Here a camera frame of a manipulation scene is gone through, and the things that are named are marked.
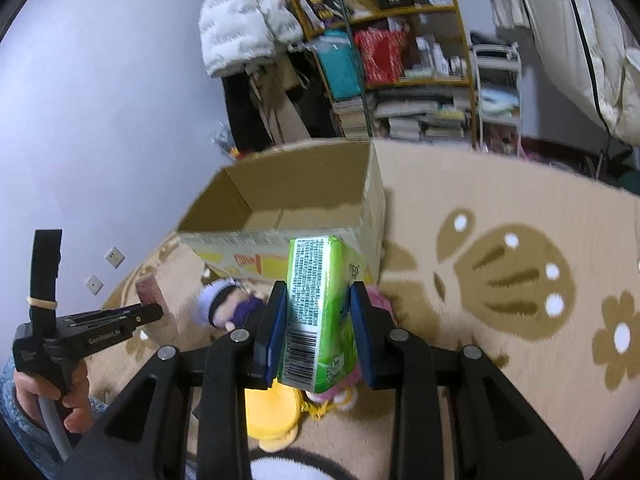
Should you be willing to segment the person's left hand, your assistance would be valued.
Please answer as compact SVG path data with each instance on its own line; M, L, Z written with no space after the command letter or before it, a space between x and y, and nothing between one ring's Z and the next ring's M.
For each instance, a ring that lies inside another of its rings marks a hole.
M71 434L83 434L93 425L93 412L89 399L88 368L81 360L72 373L72 388L62 396L60 390L46 378L39 375L30 376L14 370L15 399L23 413L41 429L46 428L40 413L39 399L60 401L64 408L70 409L64 419L64 426Z

